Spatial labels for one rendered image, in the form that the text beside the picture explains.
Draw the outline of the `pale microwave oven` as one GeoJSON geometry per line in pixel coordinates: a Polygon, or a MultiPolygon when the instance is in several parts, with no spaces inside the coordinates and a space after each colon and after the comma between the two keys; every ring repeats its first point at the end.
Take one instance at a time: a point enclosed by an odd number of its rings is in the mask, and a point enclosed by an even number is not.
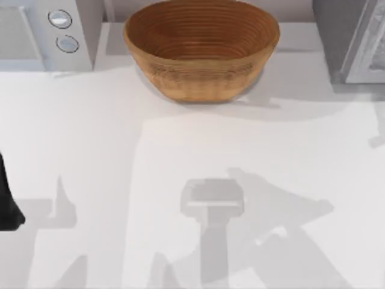
{"type": "Polygon", "coordinates": [[[0,72],[88,72],[97,56],[104,16],[103,0],[0,0],[0,72]],[[48,13],[65,10],[68,29],[48,21],[48,13]],[[72,36],[72,54],[56,46],[59,36],[72,36]]]}

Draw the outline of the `brown woven basket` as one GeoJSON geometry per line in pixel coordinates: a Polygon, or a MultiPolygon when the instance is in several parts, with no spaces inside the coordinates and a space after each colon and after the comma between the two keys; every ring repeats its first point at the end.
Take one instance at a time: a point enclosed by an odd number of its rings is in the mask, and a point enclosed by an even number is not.
{"type": "Polygon", "coordinates": [[[220,103],[257,80],[280,27],[267,11],[239,0],[164,0],[129,16],[123,38],[166,98],[220,103]]]}

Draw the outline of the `round microwave knob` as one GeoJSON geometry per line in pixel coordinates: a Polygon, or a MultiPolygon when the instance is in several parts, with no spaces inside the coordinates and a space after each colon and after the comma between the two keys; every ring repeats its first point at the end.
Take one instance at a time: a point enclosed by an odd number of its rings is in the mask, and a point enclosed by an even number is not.
{"type": "Polygon", "coordinates": [[[55,10],[48,13],[49,23],[58,29],[68,29],[72,25],[72,17],[65,10],[55,10]]]}
{"type": "Polygon", "coordinates": [[[67,54],[75,53],[79,49],[79,42],[72,36],[59,36],[55,43],[60,51],[67,54]]]}

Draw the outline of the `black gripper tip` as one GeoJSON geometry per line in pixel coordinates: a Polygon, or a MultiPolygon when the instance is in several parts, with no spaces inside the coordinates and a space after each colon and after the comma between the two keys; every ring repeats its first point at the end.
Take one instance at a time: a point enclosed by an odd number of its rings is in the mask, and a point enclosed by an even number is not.
{"type": "Polygon", "coordinates": [[[23,212],[12,196],[4,159],[0,153],[0,232],[16,231],[25,220],[23,212]]]}

